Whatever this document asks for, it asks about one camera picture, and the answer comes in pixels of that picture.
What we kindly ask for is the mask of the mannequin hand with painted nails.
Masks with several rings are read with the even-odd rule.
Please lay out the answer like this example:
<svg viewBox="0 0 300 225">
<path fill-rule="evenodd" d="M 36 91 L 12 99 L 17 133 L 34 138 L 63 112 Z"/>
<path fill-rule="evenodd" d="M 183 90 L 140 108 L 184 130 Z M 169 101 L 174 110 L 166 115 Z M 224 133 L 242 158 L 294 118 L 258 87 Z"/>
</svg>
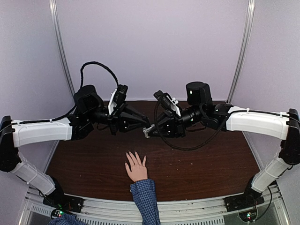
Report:
<svg viewBox="0 0 300 225">
<path fill-rule="evenodd" d="M 141 160 L 139 154 L 136 151 L 134 153 L 129 151 L 128 153 L 126 153 L 126 157 L 128 163 L 125 163 L 125 169 L 129 178 L 133 182 L 147 180 L 148 171 L 146 167 L 146 156 L 144 156 Z"/>
</svg>

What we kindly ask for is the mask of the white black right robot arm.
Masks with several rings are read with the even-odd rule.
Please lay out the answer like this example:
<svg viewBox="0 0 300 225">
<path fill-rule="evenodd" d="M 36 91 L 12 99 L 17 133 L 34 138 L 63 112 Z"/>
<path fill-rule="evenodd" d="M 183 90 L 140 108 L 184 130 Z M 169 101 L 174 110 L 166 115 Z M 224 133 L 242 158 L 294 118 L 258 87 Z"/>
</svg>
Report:
<svg viewBox="0 0 300 225">
<path fill-rule="evenodd" d="M 266 112 L 240 108 L 230 104 L 213 104 L 210 87 L 203 82 L 186 85 L 188 108 L 181 109 L 168 93 L 157 91 L 154 124 L 144 128 L 145 137 L 160 137 L 168 146 L 176 146 L 167 138 L 184 137 L 188 128 L 201 123 L 205 128 L 220 131 L 243 131 L 268 135 L 281 140 L 280 151 L 266 167 L 254 175 L 240 197 L 250 207 L 258 196 L 286 170 L 300 163 L 300 119 L 297 110 Z"/>
</svg>

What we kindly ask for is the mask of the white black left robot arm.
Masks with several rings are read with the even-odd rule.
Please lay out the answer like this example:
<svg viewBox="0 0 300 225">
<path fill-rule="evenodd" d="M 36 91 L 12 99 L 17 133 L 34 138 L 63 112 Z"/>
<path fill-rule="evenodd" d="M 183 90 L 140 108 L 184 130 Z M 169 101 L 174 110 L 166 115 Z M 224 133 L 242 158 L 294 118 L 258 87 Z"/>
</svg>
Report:
<svg viewBox="0 0 300 225">
<path fill-rule="evenodd" d="M 93 125 L 106 125 L 112 135 L 149 128 L 149 119 L 126 103 L 128 87 L 119 85 L 112 93 L 108 106 L 93 85 L 85 85 L 74 94 L 75 107 L 71 113 L 55 119 L 12 120 L 2 118 L 0 123 L 0 170 L 15 174 L 26 183 L 48 195 L 57 208 L 67 204 L 67 197 L 53 178 L 37 169 L 19 152 L 27 144 L 48 141 L 75 141 L 84 139 Z"/>
</svg>

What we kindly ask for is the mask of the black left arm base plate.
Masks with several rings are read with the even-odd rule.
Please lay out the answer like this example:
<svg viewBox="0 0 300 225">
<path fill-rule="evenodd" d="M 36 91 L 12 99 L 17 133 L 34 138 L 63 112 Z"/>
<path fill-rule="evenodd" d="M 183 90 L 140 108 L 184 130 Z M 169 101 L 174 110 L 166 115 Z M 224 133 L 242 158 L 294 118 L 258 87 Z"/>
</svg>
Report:
<svg viewBox="0 0 300 225">
<path fill-rule="evenodd" d="M 60 203 L 57 204 L 55 204 L 54 201 L 52 201 L 49 197 L 43 199 L 43 204 L 52 206 L 67 213 L 80 213 L 83 207 L 83 202 L 83 198 L 70 195 L 65 195 L 64 200 L 60 201 Z"/>
</svg>

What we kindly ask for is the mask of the clear nail polish bottle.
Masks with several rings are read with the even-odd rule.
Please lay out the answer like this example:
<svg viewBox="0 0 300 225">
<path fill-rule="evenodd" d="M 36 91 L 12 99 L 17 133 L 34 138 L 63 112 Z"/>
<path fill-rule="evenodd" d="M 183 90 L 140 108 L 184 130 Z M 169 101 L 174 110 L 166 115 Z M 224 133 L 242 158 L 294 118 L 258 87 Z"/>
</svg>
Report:
<svg viewBox="0 0 300 225">
<path fill-rule="evenodd" d="M 145 138 L 150 138 L 150 132 L 153 131 L 154 128 L 155 128 L 155 125 L 152 124 L 149 128 L 144 127 L 144 128 L 142 129 Z"/>
</svg>

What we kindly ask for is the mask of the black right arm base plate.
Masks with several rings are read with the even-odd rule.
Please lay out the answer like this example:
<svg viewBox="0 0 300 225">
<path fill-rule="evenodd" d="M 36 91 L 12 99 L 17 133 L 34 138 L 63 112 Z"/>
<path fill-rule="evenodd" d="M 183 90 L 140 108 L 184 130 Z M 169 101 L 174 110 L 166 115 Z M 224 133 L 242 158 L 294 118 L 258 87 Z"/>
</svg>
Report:
<svg viewBox="0 0 300 225">
<path fill-rule="evenodd" d="M 244 210 L 247 208 L 255 208 L 257 205 L 264 203 L 264 198 L 252 197 L 250 195 L 233 195 L 226 197 L 224 199 L 227 212 L 232 212 L 236 210 Z"/>
</svg>

